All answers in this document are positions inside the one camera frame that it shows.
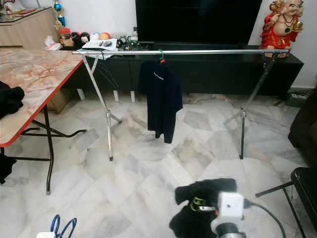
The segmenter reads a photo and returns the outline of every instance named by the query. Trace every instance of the clothes drying rack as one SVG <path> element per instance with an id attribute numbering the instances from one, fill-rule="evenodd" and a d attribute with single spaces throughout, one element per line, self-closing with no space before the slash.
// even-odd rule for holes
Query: clothes drying rack
<path id="1" fill-rule="evenodd" d="M 84 64 L 87 68 L 88 74 L 90 76 L 90 79 L 95 87 L 96 93 L 99 97 L 99 100 L 105 110 L 106 119 L 107 119 L 107 132 L 108 132 L 108 146 L 109 146 L 109 158 L 110 161 L 113 160 L 113 153 L 112 153 L 112 141 L 111 141 L 111 118 L 116 120 L 117 122 L 121 123 L 122 120 L 118 119 L 116 116 L 111 114 L 110 109 L 107 107 L 106 102 L 104 98 L 102 97 L 102 94 L 100 92 L 100 89 L 97 85 L 97 82 L 94 78 L 94 71 L 97 66 L 97 62 L 99 59 L 99 56 L 104 55 L 120 55 L 120 56 L 126 56 L 126 55 L 231 55 L 231 54 L 261 54 L 262 55 L 262 63 L 264 71 L 261 75 L 261 77 L 258 80 L 257 85 L 255 86 L 252 94 L 250 95 L 246 105 L 244 107 L 241 107 L 240 112 L 233 115 L 231 118 L 226 120 L 224 124 L 230 122 L 231 120 L 237 118 L 238 116 L 241 117 L 241 147 L 240 147 L 240 159 L 243 159 L 244 155 L 244 135 L 245 135 L 245 119 L 247 117 L 247 110 L 249 109 L 249 106 L 251 105 L 252 101 L 254 100 L 255 96 L 257 95 L 259 89 L 263 85 L 268 73 L 272 69 L 276 58 L 279 54 L 288 54 L 290 50 L 194 50 L 194 51 L 102 51 L 102 52 L 92 52 L 92 51 L 80 51 L 80 52 L 72 52 L 74 55 L 81 55 L 83 57 Z M 272 58 L 270 62 L 266 62 L 265 54 L 272 54 Z M 90 68 L 87 58 L 90 56 L 95 56 L 95 61 L 93 66 Z"/>

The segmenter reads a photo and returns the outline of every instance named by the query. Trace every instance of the rack leg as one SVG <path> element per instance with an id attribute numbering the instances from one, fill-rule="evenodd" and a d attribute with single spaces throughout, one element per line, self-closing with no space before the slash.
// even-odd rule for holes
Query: rack leg
<path id="1" fill-rule="evenodd" d="M 113 118 L 114 120 L 116 120 L 117 122 L 121 123 L 122 120 L 120 120 L 119 118 L 115 117 L 114 115 L 111 114 L 110 110 L 108 109 L 107 105 L 106 105 L 106 102 L 104 100 L 104 98 L 102 97 L 101 95 L 101 92 L 99 90 L 99 87 L 97 85 L 97 82 L 94 78 L 94 71 L 96 69 L 96 66 L 97 66 L 97 62 L 98 62 L 98 57 L 95 58 L 95 62 L 93 64 L 93 67 L 90 68 L 89 67 L 89 64 L 87 62 L 87 59 L 86 57 L 83 55 L 83 61 L 84 61 L 84 64 L 86 66 L 86 69 L 88 71 L 88 74 L 90 76 L 90 79 L 94 85 L 94 88 L 96 90 L 96 93 L 99 97 L 99 100 L 104 108 L 104 111 L 106 113 L 106 118 L 107 118 L 107 130 L 108 130 L 108 145 L 109 145 L 109 158 L 110 158 L 110 161 L 113 161 L 113 154 L 112 154 L 112 141 L 111 141 L 111 118 Z"/>
<path id="2" fill-rule="evenodd" d="M 244 150 L 244 131 L 245 131 L 245 119 L 247 116 L 247 113 L 245 110 L 241 109 L 241 150 L 240 150 L 240 159 L 243 160 L 243 150 Z"/>
<path id="3" fill-rule="evenodd" d="M 256 95 L 258 94 L 258 91 L 260 90 L 260 88 L 262 87 L 268 73 L 271 71 L 273 65 L 275 64 L 276 58 L 278 57 L 278 53 L 274 53 L 272 60 L 270 61 L 270 63 L 267 65 L 266 62 L 264 62 L 265 68 L 264 68 L 264 72 L 261 75 L 261 78 L 259 79 L 257 85 L 255 86 L 252 94 L 250 95 L 248 102 L 246 104 L 246 106 L 244 107 L 244 110 L 248 110 L 249 106 L 251 105 L 251 103 L 253 102 L 254 98 L 256 97 Z"/>
<path id="4" fill-rule="evenodd" d="M 232 117 L 230 117 L 229 119 L 225 120 L 223 124 L 227 124 L 228 122 L 232 121 L 233 119 L 237 118 L 240 115 L 240 113 L 236 113 L 235 115 L 233 115 Z"/>
<path id="5" fill-rule="evenodd" d="M 106 117 L 107 117 L 107 130 L 108 130 L 109 159 L 110 161 L 113 161 L 112 138 L 111 138 L 111 112 L 110 111 L 107 112 Z"/>
<path id="6" fill-rule="evenodd" d="M 38 7 L 41 8 L 39 0 L 36 0 L 36 2 L 38 3 Z"/>

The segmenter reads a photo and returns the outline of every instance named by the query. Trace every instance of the metal rail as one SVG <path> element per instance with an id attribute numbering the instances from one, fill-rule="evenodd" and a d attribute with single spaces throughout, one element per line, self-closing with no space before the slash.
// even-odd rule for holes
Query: metal rail
<path id="1" fill-rule="evenodd" d="M 39 0 L 36 0 L 36 2 L 38 3 L 39 8 L 41 8 Z"/>
<path id="2" fill-rule="evenodd" d="M 201 51 L 73 51 L 73 55 L 90 55 L 101 56 L 104 55 L 230 55 L 230 54 L 287 54 L 290 50 L 201 50 Z"/>

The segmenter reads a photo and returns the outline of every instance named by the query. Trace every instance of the marble pattern tabletop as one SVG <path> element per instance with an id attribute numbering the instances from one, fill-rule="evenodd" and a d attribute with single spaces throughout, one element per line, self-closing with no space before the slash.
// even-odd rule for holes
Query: marble pattern tabletop
<path id="1" fill-rule="evenodd" d="M 0 49 L 0 80 L 25 92 L 23 107 L 0 120 L 0 147 L 17 139 L 81 63 L 70 51 Z"/>

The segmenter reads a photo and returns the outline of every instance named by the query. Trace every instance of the black table leg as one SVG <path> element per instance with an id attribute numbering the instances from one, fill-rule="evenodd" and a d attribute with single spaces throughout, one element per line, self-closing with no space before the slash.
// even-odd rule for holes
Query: black table leg
<path id="1" fill-rule="evenodd" d="M 45 117 L 45 124 L 46 124 L 46 133 L 48 135 L 48 142 L 49 142 L 49 149 L 50 149 L 50 166 L 49 166 L 49 172 L 48 177 L 46 179 L 46 195 L 51 194 L 51 176 L 53 171 L 53 164 L 54 164 L 54 150 L 53 150 L 53 143 L 52 143 L 52 136 L 50 131 L 50 121 L 49 121 L 49 113 L 48 113 L 48 107 L 45 105 L 44 107 L 44 117 Z"/>
<path id="2" fill-rule="evenodd" d="M 46 129 L 46 134 L 28 133 L 31 130 L 40 130 L 39 128 L 36 127 L 36 128 L 26 129 L 25 131 L 23 131 L 21 133 L 21 135 L 46 136 L 48 138 L 48 144 L 49 144 L 49 149 L 50 149 L 50 158 L 49 159 L 27 158 L 27 157 L 12 157 L 12 158 L 16 159 L 16 160 L 47 161 L 47 162 L 49 162 L 50 166 L 49 166 L 48 176 L 47 176 L 47 180 L 46 180 L 46 194 L 50 195 L 50 193 L 51 193 L 51 177 L 52 177 L 52 171 L 53 171 L 53 165 L 54 165 L 54 150 L 53 150 L 52 137 L 70 138 L 70 137 L 77 135 L 78 133 L 87 132 L 87 130 L 78 130 L 71 135 L 66 135 L 60 131 L 57 131 L 53 128 L 50 128 L 49 113 L 48 113 L 48 108 L 46 105 L 44 106 L 43 110 L 44 110 L 45 124 L 43 124 L 39 121 L 36 121 L 36 120 L 33 120 L 32 123 L 39 126 L 39 127 Z M 4 154 L 4 148 L 0 148 L 0 153 Z"/>

